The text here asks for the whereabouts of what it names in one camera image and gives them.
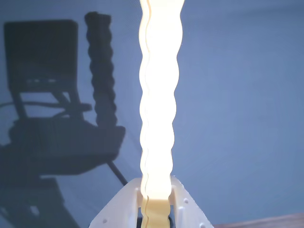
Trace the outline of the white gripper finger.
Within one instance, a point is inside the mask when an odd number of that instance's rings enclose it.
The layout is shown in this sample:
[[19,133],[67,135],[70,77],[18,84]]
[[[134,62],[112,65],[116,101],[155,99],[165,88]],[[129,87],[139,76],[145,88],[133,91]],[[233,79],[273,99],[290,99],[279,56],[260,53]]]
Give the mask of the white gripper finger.
[[169,201],[174,209],[176,228],[213,228],[204,212],[175,176],[171,176]]
[[141,178],[128,182],[97,214],[89,228],[136,228],[143,199],[140,186]]

